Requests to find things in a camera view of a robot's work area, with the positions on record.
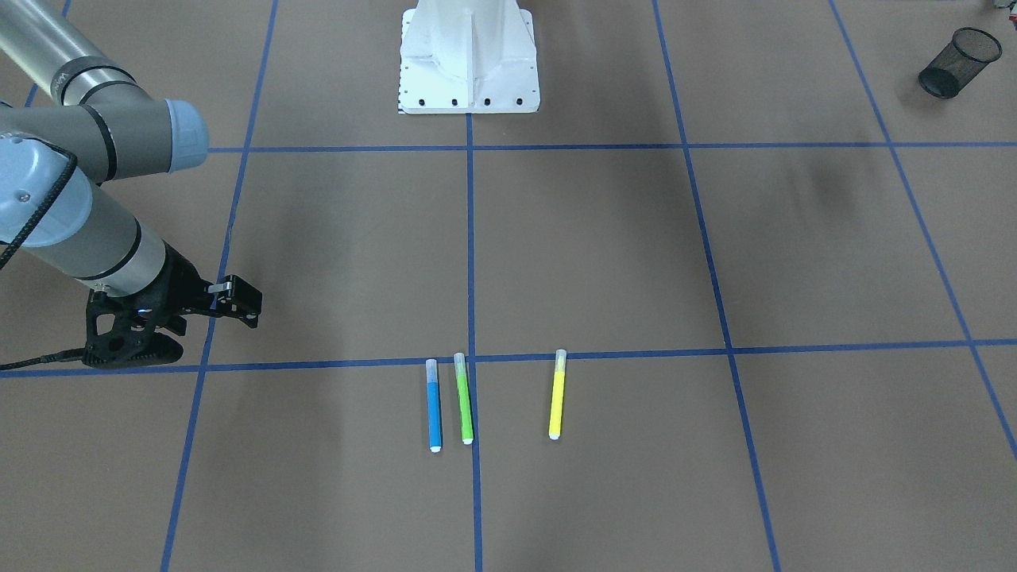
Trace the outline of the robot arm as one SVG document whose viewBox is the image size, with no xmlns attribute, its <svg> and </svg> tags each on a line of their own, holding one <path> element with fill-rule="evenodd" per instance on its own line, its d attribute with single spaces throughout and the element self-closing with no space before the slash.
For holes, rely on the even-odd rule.
<svg viewBox="0 0 1017 572">
<path fill-rule="evenodd" d="M 2 369 L 171 365 L 189 314 L 257 328 L 261 291 L 240 276 L 203 279 L 102 188 L 203 165 L 210 135 L 199 109 L 154 98 L 44 1 L 4 1 L 1 37 L 4 54 L 53 101 L 2 105 L 2 263 L 26 251 L 88 289 L 83 346 Z"/>
</svg>

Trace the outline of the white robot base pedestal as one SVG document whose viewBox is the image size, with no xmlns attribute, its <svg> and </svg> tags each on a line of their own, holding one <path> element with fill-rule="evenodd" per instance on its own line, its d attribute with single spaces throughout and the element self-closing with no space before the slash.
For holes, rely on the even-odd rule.
<svg viewBox="0 0 1017 572">
<path fill-rule="evenodd" d="M 419 1 L 400 22 L 400 113 L 540 109 L 534 19 L 518 2 Z"/>
</svg>

